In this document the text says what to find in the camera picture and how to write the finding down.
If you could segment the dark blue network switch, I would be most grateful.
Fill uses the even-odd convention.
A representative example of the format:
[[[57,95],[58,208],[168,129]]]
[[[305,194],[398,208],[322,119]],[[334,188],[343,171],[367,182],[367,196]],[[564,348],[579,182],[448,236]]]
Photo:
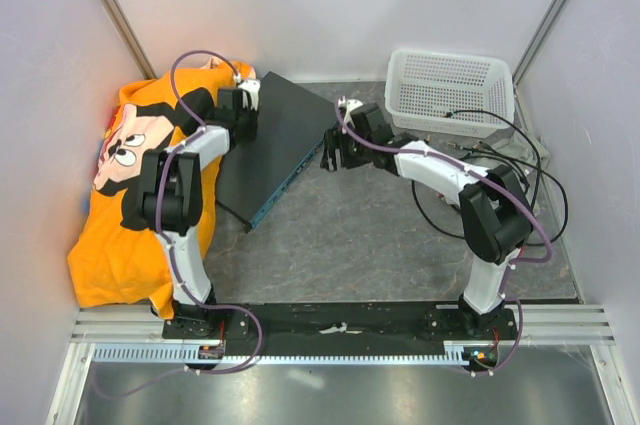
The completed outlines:
[[[221,162],[216,203],[250,231],[322,147],[336,122],[331,101],[269,72],[261,79],[257,138]]]

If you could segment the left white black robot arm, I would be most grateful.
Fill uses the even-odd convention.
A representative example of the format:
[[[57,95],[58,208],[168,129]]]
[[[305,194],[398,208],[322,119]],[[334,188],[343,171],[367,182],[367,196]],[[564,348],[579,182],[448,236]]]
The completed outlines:
[[[205,271],[197,237],[204,209],[202,171],[235,145],[257,135],[257,79],[246,79],[219,91],[214,118],[174,146],[144,153],[137,209],[164,248],[173,281],[173,302],[191,307],[185,327],[208,338],[219,327],[219,314],[207,301],[212,285]]]

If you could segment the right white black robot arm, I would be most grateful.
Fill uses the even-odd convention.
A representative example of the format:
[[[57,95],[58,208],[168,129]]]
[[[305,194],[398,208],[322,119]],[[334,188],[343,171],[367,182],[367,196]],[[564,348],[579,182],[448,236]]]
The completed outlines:
[[[335,171],[373,165],[413,185],[422,184],[459,209],[462,239],[473,254],[472,269],[458,313],[467,337],[483,337],[494,326],[492,312],[504,300],[510,260],[519,256],[532,232],[531,209],[510,168],[475,166],[440,153],[427,141],[396,134],[376,104],[342,97],[338,123],[325,131],[321,167]]]

